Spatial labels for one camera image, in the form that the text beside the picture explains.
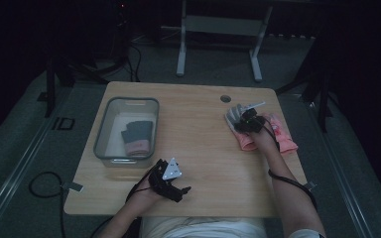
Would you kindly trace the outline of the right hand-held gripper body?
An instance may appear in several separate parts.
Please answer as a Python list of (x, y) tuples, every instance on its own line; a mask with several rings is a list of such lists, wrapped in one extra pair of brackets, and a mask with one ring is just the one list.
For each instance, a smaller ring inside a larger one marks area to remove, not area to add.
[(264, 105), (264, 102), (249, 104), (243, 107), (241, 123), (247, 132), (258, 133), (264, 126), (265, 120), (257, 115), (256, 107)]

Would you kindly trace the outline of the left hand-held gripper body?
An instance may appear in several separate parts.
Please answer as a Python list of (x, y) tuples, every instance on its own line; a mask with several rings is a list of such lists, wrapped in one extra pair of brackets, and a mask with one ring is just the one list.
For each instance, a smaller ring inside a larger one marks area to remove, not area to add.
[(158, 195), (175, 202), (180, 202), (183, 199), (183, 195), (179, 188), (172, 185), (172, 181), (179, 178), (182, 174), (176, 159), (171, 158), (165, 167), (158, 166), (156, 163), (151, 168), (149, 183), (153, 191)]

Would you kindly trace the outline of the grey plastic tub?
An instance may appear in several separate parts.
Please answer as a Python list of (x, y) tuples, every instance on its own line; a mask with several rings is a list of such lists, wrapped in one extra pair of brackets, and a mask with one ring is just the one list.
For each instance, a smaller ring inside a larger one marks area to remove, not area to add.
[(113, 97), (104, 110), (94, 155), (108, 168), (146, 168), (155, 152), (159, 101)]

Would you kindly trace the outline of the person's right hand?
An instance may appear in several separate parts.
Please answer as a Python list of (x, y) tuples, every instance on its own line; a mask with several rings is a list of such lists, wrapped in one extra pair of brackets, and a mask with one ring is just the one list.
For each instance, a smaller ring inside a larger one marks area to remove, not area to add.
[(264, 127), (258, 133), (251, 133), (250, 137), (256, 147), (264, 154), (277, 153), (279, 151), (274, 134), (267, 127)]

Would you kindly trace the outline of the person's left hand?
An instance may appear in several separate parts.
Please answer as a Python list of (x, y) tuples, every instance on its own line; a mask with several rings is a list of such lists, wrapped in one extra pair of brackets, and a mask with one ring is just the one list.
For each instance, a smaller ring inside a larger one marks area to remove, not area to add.
[(142, 215), (162, 199), (163, 198), (154, 192), (148, 185), (145, 185), (143, 188), (135, 190), (128, 202), (132, 205), (136, 215)]

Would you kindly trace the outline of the pink glove with red print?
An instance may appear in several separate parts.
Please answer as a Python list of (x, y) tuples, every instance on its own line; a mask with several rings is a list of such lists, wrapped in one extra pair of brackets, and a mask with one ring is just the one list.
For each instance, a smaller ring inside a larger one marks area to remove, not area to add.
[(295, 152), (299, 147), (282, 125), (280, 118), (275, 114), (268, 114), (267, 117), (271, 123), (276, 140), (279, 143), (280, 153), (285, 155)]

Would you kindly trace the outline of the person's white clothing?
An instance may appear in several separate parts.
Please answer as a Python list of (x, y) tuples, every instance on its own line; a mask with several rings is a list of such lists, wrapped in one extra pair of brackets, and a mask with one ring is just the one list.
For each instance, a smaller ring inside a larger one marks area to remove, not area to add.
[[(325, 238), (318, 218), (283, 216), (286, 238)], [(143, 218), (139, 238), (268, 238), (261, 218)]]

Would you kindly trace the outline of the black metal stand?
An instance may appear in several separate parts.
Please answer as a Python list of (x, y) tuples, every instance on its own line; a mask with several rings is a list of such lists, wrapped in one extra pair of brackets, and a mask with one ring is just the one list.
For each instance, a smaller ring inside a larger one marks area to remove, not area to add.
[(280, 95), (305, 83), (307, 86), (302, 93), (302, 100), (317, 107), (317, 123), (324, 133), (327, 132), (326, 118), (331, 116), (327, 103), (329, 81), (333, 75), (331, 66), (333, 47), (332, 29), (323, 27), (316, 36), (295, 78), (275, 90), (276, 94)]
[(103, 75), (123, 66), (130, 46), (128, 0), (43, 0), (47, 56), (47, 115), (56, 107), (56, 83), (71, 87), (73, 74), (105, 84)]

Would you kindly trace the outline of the white metal desk frame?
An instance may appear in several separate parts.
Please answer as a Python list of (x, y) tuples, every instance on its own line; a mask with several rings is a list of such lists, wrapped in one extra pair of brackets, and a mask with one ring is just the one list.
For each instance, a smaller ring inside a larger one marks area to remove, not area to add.
[(263, 80), (258, 55), (261, 45), (266, 36), (266, 30), (272, 15), (273, 6), (266, 7), (262, 20), (249, 19), (232, 19), (224, 17), (211, 17), (200, 15), (189, 15), (187, 13), (187, 5), (190, 0), (182, 1), (181, 14), (181, 41), (179, 48), (179, 56), (177, 62), (176, 75), (184, 76), (186, 70), (187, 59), (187, 32), (210, 33), (220, 35), (236, 35), (255, 37), (257, 42), (255, 46), (249, 50), (249, 58), (252, 68), (254, 80), (260, 82)]

